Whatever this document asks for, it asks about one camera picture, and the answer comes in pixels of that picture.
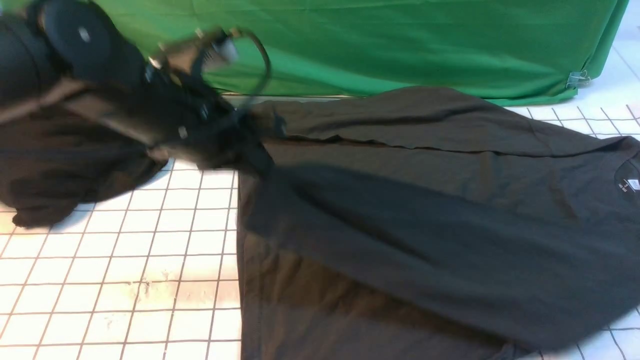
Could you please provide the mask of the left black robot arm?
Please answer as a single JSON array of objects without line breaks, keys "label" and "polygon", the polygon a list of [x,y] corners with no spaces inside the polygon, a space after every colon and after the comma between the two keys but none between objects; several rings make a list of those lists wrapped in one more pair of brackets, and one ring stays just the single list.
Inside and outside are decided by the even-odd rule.
[{"label": "left black robot arm", "polygon": [[[242,38],[254,43],[264,72],[231,105],[203,73],[235,62]],[[146,57],[94,1],[34,0],[1,16],[2,123],[60,106],[135,140],[136,151],[203,170],[262,176],[274,166],[263,137],[283,135],[283,123],[264,128],[250,114],[271,74],[265,46],[246,28],[197,29]]]}]

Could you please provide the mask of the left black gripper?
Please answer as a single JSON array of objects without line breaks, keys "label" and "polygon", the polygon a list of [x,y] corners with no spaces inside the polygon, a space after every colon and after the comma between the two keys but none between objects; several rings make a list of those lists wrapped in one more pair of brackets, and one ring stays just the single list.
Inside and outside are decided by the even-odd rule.
[{"label": "left black gripper", "polygon": [[174,145],[174,157],[192,162],[201,170],[231,168],[264,176],[274,166],[264,141],[286,135],[286,121],[279,115],[254,112],[256,95],[236,101],[218,95],[203,110],[205,119],[183,130]]}]

